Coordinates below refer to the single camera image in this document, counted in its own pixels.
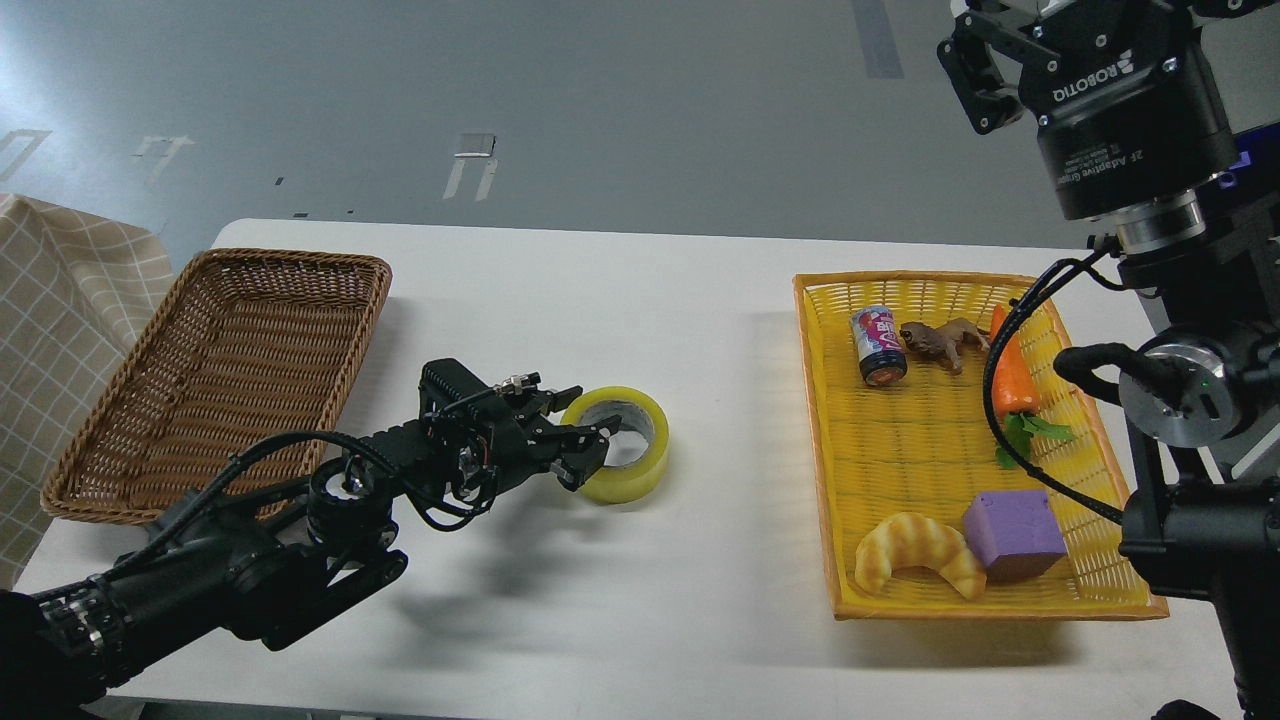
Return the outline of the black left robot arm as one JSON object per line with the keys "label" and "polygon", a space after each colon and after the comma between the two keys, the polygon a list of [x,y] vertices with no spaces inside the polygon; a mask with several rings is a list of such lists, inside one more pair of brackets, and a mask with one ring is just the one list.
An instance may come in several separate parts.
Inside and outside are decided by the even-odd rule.
{"label": "black left robot arm", "polygon": [[556,424],[577,386],[498,384],[453,357],[424,365],[419,415],[372,436],[289,430],[234,455],[83,580],[3,593],[3,716],[84,719],[87,706],[218,629],[284,650],[390,583],[393,503],[458,530],[549,473],[570,491],[605,465],[620,414]]}

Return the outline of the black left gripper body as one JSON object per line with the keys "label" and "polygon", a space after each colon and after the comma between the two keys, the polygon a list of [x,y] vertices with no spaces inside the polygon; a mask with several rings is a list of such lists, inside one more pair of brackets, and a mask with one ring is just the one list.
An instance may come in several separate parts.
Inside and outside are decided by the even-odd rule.
{"label": "black left gripper body", "polygon": [[483,405],[480,423],[489,430],[489,460],[480,484],[484,495],[502,495],[548,471],[561,454],[561,438],[538,405]]}

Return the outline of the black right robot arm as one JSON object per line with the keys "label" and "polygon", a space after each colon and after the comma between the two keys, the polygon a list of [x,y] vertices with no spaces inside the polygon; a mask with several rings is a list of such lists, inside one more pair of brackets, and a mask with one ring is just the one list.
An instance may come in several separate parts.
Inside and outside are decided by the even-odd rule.
{"label": "black right robot arm", "polygon": [[1138,348],[1065,348],[1055,373],[1123,409],[1135,491],[1115,509],[1025,473],[1120,525],[1119,551],[1165,597],[1213,605],[1247,719],[1277,716],[1277,127],[1231,129],[1206,20],[1262,1],[956,1],[937,56],[978,135],[1024,113],[1062,214],[1112,222],[1084,260],[1018,300],[1034,310],[1103,256],[1162,306]]}

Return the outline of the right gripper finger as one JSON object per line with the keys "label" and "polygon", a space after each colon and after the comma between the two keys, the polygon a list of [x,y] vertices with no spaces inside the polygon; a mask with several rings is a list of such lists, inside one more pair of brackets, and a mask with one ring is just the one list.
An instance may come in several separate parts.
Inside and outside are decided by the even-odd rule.
{"label": "right gripper finger", "polygon": [[955,35],[984,41],[1139,41],[1197,32],[1202,20],[1235,20],[1276,1],[951,1]]}
{"label": "right gripper finger", "polygon": [[954,10],[954,28],[937,47],[937,58],[957,101],[978,135],[989,135],[1019,120],[1025,108],[1018,87],[998,68],[995,54],[1025,63],[1041,54],[1033,36],[1038,26],[1027,10]]}

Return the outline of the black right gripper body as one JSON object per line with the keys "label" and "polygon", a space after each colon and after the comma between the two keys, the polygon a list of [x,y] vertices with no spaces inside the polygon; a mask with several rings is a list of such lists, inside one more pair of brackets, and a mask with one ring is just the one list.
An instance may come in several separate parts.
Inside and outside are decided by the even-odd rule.
{"label": "black right gripper body", "polygon": [[1228,115],[1192,36],[1041,41],[1055,60],[1027,63],[1020,100],[1062,215],[1102,217],[1203,184],[1236,159]]}

